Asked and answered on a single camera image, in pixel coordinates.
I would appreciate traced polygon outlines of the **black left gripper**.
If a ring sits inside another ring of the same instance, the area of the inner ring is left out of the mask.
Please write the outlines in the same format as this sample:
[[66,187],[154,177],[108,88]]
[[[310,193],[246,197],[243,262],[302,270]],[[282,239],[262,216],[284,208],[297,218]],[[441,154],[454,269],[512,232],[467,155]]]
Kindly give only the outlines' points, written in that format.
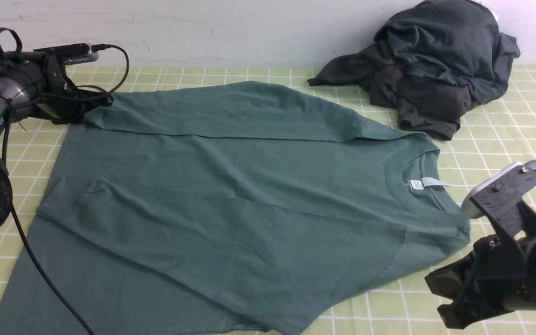
[[114,101],[102,88],[78,87],[57,57],[34,51],[0,52],[0,97],[11,108],[12,123],[29,117],[78,123],[86,113]]

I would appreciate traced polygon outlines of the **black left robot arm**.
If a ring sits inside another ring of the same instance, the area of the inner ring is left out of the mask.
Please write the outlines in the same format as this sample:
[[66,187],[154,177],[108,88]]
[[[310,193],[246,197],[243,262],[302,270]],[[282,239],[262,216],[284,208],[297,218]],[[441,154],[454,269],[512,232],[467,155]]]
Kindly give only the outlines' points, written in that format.
[[[94,108],[110,106],[111,94],[100,88],[83,89],[66,73],[70,65],[96,61],[106,47],[72,44],[31,52],[0,50],[0,137],[7,139],[13,123],[30,117],[64,125],[82,121]],[[12,203],[9,171],[0,155],[0,227]]]

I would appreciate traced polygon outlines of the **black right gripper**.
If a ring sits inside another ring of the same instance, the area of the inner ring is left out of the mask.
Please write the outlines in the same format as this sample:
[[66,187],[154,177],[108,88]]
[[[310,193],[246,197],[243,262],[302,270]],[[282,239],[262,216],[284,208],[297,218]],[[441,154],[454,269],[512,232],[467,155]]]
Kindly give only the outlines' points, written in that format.
[[536,310],[536,212],[523,200],[497,210],[476,204],[494,233],[462,259],[430,272],[430,292],[450,300],[437,308],[449,329],[465,329],[517,310]]

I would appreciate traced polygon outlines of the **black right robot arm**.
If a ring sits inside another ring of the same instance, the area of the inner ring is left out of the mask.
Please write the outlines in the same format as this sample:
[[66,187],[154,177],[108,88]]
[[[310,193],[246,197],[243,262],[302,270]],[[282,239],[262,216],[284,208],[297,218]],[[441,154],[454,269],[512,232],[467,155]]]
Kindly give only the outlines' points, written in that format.
[[449,329],[465,329],[518,310],[536,310],[536,211],[523,196],[536,186],[536,161],[500,170],[465,197],[471,219],[485,217],[494,234],[473,250],[425,276],[434,295],[451,303],[438,307]]

